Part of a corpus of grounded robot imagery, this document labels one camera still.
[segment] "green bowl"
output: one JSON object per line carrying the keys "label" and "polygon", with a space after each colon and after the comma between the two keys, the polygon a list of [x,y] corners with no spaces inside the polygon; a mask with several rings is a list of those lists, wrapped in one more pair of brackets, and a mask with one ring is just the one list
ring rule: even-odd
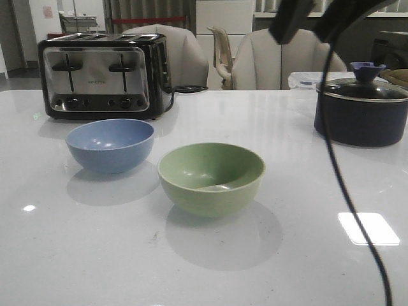
{"label": "green bowl", "polygon": [[265,163],[236,145],[196,143],[167,153],[157,171],[176,206],[202,217],[222,217],[254,199]]}

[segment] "pot lid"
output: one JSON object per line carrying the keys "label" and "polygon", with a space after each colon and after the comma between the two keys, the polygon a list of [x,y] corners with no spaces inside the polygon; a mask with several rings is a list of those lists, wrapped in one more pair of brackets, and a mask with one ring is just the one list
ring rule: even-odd
{"label": "pot lid", "polygon": [[[316,85],[316,90],[320,92],[321,84]],[[362,102],[398,103],[408,101],[408,90],[403,87],[377,80],[363,83],[355,78],[327,81],[324,95]]]}

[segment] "black cable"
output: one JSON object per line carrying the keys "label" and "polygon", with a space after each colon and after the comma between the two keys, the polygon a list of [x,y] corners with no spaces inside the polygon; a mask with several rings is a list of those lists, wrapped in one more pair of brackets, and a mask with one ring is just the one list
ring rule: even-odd
{"label": "black cable", "polygon": [[365,240],[368,243],[368,247],[374,257],[375,263],[377,264],[377,267],[379,269],[379,272],[381,274],[381,278],[382,278],[382,284],[384,286],[384,293],[385,293],[385,297],[386,297],[386,306],[392,306],[393,305],[393,300],[392,300],[392,294],[391,294],[391,286],[390,286],[390,280],[388,278],[388,274],[387,271],[385,269],[384,263],[380,257],[380,254],[378,253],[377,249],[375,248],[374,244],[371,241],[371,238],[369,237],[367,231],[364,228],[364,225],[362,224],[360,218],[358,217],[357,211],[353,205],[353,202],[351,201],[350,195],[347,191],[346,188],[346,184],[344,183],[344,180],[342,178],[341,172],[340,172],[340,168],[339,165],[337,163],[336,157],[335,157],[335,153],[334,153],[334,149],[333,149],[333,145],[332,145],[332,141],[330,140],[330,128],[327,125],[327,121],[326,121],[326,110],[324,108],[324,89],[326,87],[326,81],[327,81],[327,74],[330,68],[330,63],[331,63],[331,59],[333,57],[333,53],[335,50],[335,45],[337,43],[338,40],[338,35],[332,40],[332,43],[330,44],[330,50],[326,59],[326,62],[324,64],[324,70],[323,70],[323,77],[322,77],[322,81],[321,81],[321,89],[319,91],[318,94],[318,104],[320,107],[320,114],[321,114],[321,123],[322,123],[322,127],[323,127],[323,134],[324,134],[324,139],[326,141],[326,146],[327,146],[327,150],[328,153],[330,155],[330,161],[331,164],[333,165],[333,169],[334,172],[336,174],[336,178],[337,181],[339,183],[340,189],[342,191],[343,197],[346,200],[347,206],[349,208],[349,211],[353,214],[354,219],[357,222],[358,227],[360,228],[361,232],[363,233],[363,236],[365,238]]}
{"label": "black cable", "polygon": [[174,105],[174,95],[176,92],[181,94],[194,94],[200,91],[206,91],[208,89],[207,86],[198,86],[198,85],[184,85],[184,86],[176,86],[171,88],[171,99],[170,104],[166,108],[164,112],[168,112]]}

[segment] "curtain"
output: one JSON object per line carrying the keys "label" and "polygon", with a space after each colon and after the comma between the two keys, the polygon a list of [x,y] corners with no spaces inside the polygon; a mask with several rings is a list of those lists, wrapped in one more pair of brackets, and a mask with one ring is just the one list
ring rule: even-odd
{"label": "curtain", "polygon": [[[146,19],[187,17],[187,22],[157,22],[173,27],[185,27],[195,33],[196,1],[195,0],[106,0],[107,8],[111,9],[112,19]],[[145,26],[156,22],[144,24],[114,24],[113,31],[121,33],[133,27]]]}

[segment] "toaster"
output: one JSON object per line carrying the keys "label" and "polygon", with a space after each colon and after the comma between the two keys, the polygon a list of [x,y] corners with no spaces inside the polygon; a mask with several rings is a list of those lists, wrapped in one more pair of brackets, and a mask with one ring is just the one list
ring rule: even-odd
{"label": "toaster", "polygon": [[38,55],[55,119],[155,119],[172,105],[162,34],[71,34],[41,41]]}

